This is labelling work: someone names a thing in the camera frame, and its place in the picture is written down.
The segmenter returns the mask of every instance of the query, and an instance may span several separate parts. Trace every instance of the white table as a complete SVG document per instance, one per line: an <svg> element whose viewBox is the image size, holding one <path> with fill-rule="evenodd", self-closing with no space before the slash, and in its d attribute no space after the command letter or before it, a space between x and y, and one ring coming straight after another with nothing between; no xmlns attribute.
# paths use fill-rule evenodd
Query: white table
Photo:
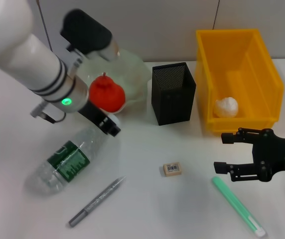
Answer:
<svg viewBox="0 0 285 239"><path fill-rule="evenodd" d="M285 83L285 60L274 61ZM149 67L166 63L147 63ZM195 62L188 63L193 73ZM122 131L61 193L39 197L27 176L88 121L68 115L52 125L29 115L40 99L0 71L0 239L251 239L236 212L212 186L214 161L252 162L251 145L223 145L203 134L194 104L189 122L158 126L147 107L121 115ZM275 133L285 137L285 96ZM164 177L180 161L183 174ZM77 227L66 223L109 183L127 181ZM285 172L269 183L220 175L268 232L285 238Z"/></svg>

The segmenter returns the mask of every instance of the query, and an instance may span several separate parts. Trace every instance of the green highlighter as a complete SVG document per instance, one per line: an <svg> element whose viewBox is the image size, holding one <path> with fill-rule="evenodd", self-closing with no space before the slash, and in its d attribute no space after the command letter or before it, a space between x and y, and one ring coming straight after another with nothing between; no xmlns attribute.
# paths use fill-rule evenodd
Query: green highlighter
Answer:
<svg viewBox="0 0 285 239"><path fill-rule="evenodd" d="M258 221L252 216L252 214L246 209L246 207L240 202L236 195L231 192L230 188L222 181L219 177L213 177L212 183L218 188L220 193L227 199L230 205L237 211L237 213L242 217L249 228L255 233L259 238L264 237L267 233L258 223Z"/></svg>

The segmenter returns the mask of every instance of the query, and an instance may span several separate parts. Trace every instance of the yellow plastic bin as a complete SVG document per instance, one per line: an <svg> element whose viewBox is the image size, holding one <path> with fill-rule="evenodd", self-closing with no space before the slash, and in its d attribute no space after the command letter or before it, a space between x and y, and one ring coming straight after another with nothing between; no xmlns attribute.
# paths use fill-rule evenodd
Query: yellow plastic bin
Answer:
<svg viewBox="0 0 285 239"><path fill-rule="evenodd" d="M284 85L257 29L199 30L195 81L198 108L214 133L263 129L279 120ZM234 118L213 113L216 100L233 97Z"/></svg>

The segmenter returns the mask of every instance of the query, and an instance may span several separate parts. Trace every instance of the red fruit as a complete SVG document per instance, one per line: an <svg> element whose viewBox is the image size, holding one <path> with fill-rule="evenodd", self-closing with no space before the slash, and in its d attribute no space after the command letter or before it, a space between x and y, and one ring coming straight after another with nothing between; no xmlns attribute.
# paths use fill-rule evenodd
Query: red fruit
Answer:
<svg viewBox="0 0 285 239"><path fill-rule="evenodd" d="M97 107L113 113L124 105L126 99L123 88L104 72L90 85L89 100Z"/></svg>

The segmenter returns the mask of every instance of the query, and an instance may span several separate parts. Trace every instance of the green indicator light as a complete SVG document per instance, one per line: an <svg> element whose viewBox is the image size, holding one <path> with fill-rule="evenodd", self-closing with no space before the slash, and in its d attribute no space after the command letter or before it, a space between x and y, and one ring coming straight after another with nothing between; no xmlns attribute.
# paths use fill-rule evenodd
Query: green indicator light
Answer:
<svg viewBox="0 0 285 239"><path fill-rule="evenodd" d="M62 100L62 104L65 106L68 106L72 103L72 100L70 98L65 98Z"/></svg>

